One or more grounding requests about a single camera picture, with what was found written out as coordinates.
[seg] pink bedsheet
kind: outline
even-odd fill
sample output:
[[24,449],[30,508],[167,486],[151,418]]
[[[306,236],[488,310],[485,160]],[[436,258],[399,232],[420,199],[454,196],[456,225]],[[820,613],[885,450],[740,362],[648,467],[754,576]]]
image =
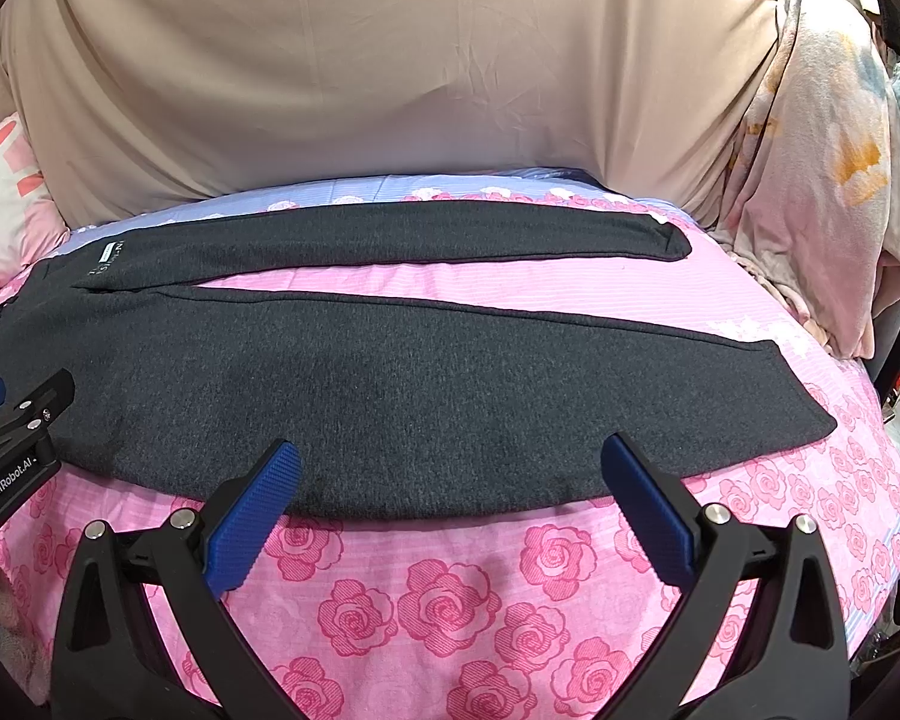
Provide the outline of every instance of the pink bedsheet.
[[[429,196],[446,195],[434,189]],[[662,218],[658,209],[597,191],[588,197],[480,197]],[[836,432],[816,445],[686,484],[701,503],[722,501],[747,522],[784,525],[796,512],[811,512],[821,525],[847,641],[855,648],[900,570],[900,457],[884,432],[874,390],[860,365],[828,357],[715,242],[676,215],[670,220],[693,245],[678,263],[581,259],[298,269],[207,286],[403,295],[638,319],[741,341],[772,338],[837,418]],[[760,382],[752,384],[759,391]],[[197,506],[64,469],[7,523],[0,565],[48,648],[83,525],[102,518],[117,530],[152,527],[182,505]],[[715,685],[752,591],[752,584],[740,587],[691,695]],[[211,697],[162,591],[149,595],[185,685]],[[676,600],[677,591],[655,578],[620,509],[604,498],[467,520],[284,517],[244,586],[224,603],[313,720],[383,713],[394,720],[528,720],[597,712]]]

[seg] beige fabric backdrop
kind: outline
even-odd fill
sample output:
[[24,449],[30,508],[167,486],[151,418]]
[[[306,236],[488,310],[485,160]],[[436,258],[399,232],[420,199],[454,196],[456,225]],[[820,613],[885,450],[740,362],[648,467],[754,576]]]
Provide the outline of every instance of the beige fabric backdrop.
[[74,226],[533,165],[706,221],[775,36],[770,0],[10,0],[0,63]]

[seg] pink blanket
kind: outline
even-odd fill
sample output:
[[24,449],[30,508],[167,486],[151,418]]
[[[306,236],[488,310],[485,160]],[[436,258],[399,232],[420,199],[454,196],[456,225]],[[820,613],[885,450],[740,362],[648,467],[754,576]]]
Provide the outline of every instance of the pink blanket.
[[[446,196],[439,188],[418,194]],[[589,209],[581,213],[612,208],[661,215],[618,196],[588,194],[555,191],[530,199],[485,191],[479,197]],[[298,269],[209,286],[404,295],[637,319],[742,341],[772,338],[837,418],[837,430],[816,445],[686,484],[701,503],[722,501],[747,522],[783,525],[797,512],[811,512],[833,563],[852,649],[900,570],[900,457],[887,440],[874,391],[859,365],[829,357],[715,242],[677,215],[670,220],[694,248],[679,263]],[[15,289],[19,281],[2,297]],[[103,518],[117,530],[154,527],[182,505],[197,506],[64,469],[7,523],[0,566],[20,613],[48,649],[86,522]],[[717,682],[752,591],[752,584],[740,587],[691,695]],[[162,591],[151,589],[149,596],[185,685],[211,697]],[[676,600],[677,591],[656,579],[620,509],[602,498],[444,522],[284,517],[244,586],[224,603],[313,720],[382,712],[395,720],[542,720],[597,712]]]

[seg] white pillow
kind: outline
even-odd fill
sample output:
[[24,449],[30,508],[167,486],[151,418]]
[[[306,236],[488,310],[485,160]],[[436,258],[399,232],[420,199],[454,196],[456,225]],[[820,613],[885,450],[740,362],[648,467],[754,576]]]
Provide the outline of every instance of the white pillow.
[[13,114],[0,122],[0,288],[69,237]]

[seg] pink rose print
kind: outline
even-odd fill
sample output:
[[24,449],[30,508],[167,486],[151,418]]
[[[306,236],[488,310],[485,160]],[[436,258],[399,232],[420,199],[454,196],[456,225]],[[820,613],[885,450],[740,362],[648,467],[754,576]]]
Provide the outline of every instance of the pink rose print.
[[648,631],[644,631],[643,635],[640,637],[640,651],[645,653],[650,649],[650,645],[653,644],[653,640],[656,639],[658,634],[660,633],[660,627],[650,628]]
[[847,536],[847,549],[859,562],[864,562],[866,557],[866,536],[859,525],[848,523],[844,526],[844,535]]
[[890,576],[893,576],[893,567],[890,565],[890,550],[883,541],[874,540],[874,550],[871,552],[871,570],[874,576],[887,584]]
[[717,631],[717,638],[710,648],[711,658],[719,658],[720,663],[724,666],[730,662],[733,648],[737,645],[740,632],[743,630],[744,620],[746,620],[746,607],[731,604],[727,610],[727,616],[724,617],[724,622],[720,625],[720,631]]
[[683,480],[683,486],[690,490],[694,495],[697,493],[702,493],[703,490],[706,490],[707,480],[710,478],[711,474],[702,473],[698,476],[691,476],[689,479]]
[[523,542],[520,572],[528,583],[542,586],[551,601],[570,598],[597,568],[597,554],[587,531],[533,526]]
[[177,509],[193,509],[195,512],[199,512],[202,508],[202,501],[197,501],[196,498],[184,498],[180,495],[173,498],[173,503],[170,504],[171,512],[175,512]]
[[638,574],[646,574],[650,570],[647,553],[643,551],[640,542],[636,541],[634,530],[629,526],[629,522],[626,522],[622,512],[617,517],[617,524],[620,530],[613,534],[613,548],[617,551],[617,555],[622,557],[624,562],[629,562]]
[[869,471],[856,471],[853,474],[853,483],[856,485],[857,493],[860,493],[866,500],[871,503],[876,500],[874,477],[871,477]]
[[473,646],[502,605],[477,565],[420,560],[410,566],[407,589],[396,605],[400,624],[438,658]]
[[310,720],[334,720],[343,710],[343,690],[326,678],[316,658],[296,658],[277,666],[271,674],[284,692]]
[[806,390],[809,392],[810,397],[818,402],[824,409],[830,410],[830,399],[826,396],[826,393],[820,389],[815,384],[810,384],[809,382],[804,382],[803,384],[806,387]]
[[853,605],[867,614],[874,600],[874,577],[866,568],[861,568],[853,575],[850,584],[853,586]]
[[879,615],[881,611],[883,611],[884,604],[887,603],[887,598],[890,596],[890,591],[884,587],[878,594],[876,594],[876,598],[874,598],[874,617]]
[[850,462],[850,458],[835,446],[830,447],[830,462],[833,464],[833,469],[841,476],[853,476],[855,468]]
[[850,455],[850,459],[852,459],[857,466],[866,465],[866,452],[864,452],[864,448],[861,447],[858,442],[855,442],[852,437],[847,438],[847,454]]
[[807,481],[805,476],[799,476],[794,473],[787,477],[787,482],[790,483],[790,498],[792,498],[794,504],[797,504],[798,509],[809,512],[813,507],[813,485]]
[[890,477],[887,474],[887,469],[883,466],[883,464],[876,458],[871,458],[869,461],[869,466],[871,467],[871,479],[876,482],[877,485],[880,485],[884,490],[888,488],[890,485]]
[[751,490],[761,503],[770,504],[778,512],[787,497],[784,476],[771,461],[758,461],[744,465],[751,479]]
[[893,565],[900,567],[900,533],[894,533],[890,539],[890,552],[893,553]]
[[506,608],[493,649],[505,664],[529,674],[546,668],[569,641],[566,620],[555,608],[514,604]]
[[853,485],[837,481],[837,498],[840,498],[840,503],[847,512],[856,514],[859,511],[860,498],[857,496],[857,491],[853,488]]
[[397,634],[394,604],[356,579],[334,582],[330,600],[320,604],[317,623],[337,655],[366,655]]
[[806,470],[807,468],[807,451],[802,446],[781,452],[780,457],[799,471]]
[[53,529],[47,523],[40,529],[40,535],[34,541],[34,571],[46,574],[53,565]]
[[834,531],[840,530],[846,522],[840,498],[824,488],[817,492],[817,513],[820,522]]
[[837,598],[840,600],[840,614],[844,622],[847,622],[850,617],[850,602],[847,602],[847,591],[842,584],[837,584]]
[[660,587],[660,608],[664,611],[673,611],[680,600],[680,591],[676,587],[665,584]]
[[34,519],[38,519],[42,517],[43,512],[47,510],[47,507],[50,506],[50,501],[53,500],[53,493],[56,490],[56,477],[49,479],[45,482],[39,490],[36,491],[33,495],[31,495],[31,499],[29,500],[29,515]]
[[620,650],[611,650],[600,637],[577,645],[573,658],[562,662],[550,678],[557,714],[590,717],[626,680],[633,669]]
[[286,581],[306,581],[317,569],[326,570],[343,555],[341,526],[323,525],[311,517],[280,517],[266,537],[264,552],[276,558],[277,568]]
[[13,603],[16,604],[17,610],[21,614],[26,614],[29,610],[29,600],[31,600],[31,588],[29,587],[29,567],[21,565],[13,572],[13,579],[10,582],[13,589]]
[[604,498],[592,498],[590,500],[590,505],[594,509],[612,509],[615,503],[616,501],[613,500],[612,495],[607,495]]
[[80,528],[70,528],[67,531],[66,541],[58,544],[53,551],[53,565],[56,566],[56,573],[60,579],[66,579],[67,574],[70,573],[70,566],[74,561],[74,555],[77,554],[77,545],[81,535]]
[[730,479],[720,481],[720,501],[730,509],[741,522],[752,522],[756,514],[754,497]]
[[900,514],[900,488],[896,485],[890,485],[887,493],[890,496],[890,505],[893,506],[893,510]]
[[0,567],[10,576],[10,547],[5,538],[0,538]]
[[526,720],[535,706],[526,674],[489,661],[463,664],[458,686],[447,693],[451,720]]
[[206,699],[207,701],[217,702],[216,696],[213,694],[213,690],[210,689],[210,685],[207,685],[207,680],[203,676],[203,672],[197,666],[197,661],[194,659],[193,653],[189,650],[187,651],[186,656],[184,656],[183,663],[180,664],[180,671],[183,672],[184,683],[189,688],[190,692],[196,693],[202,699]]

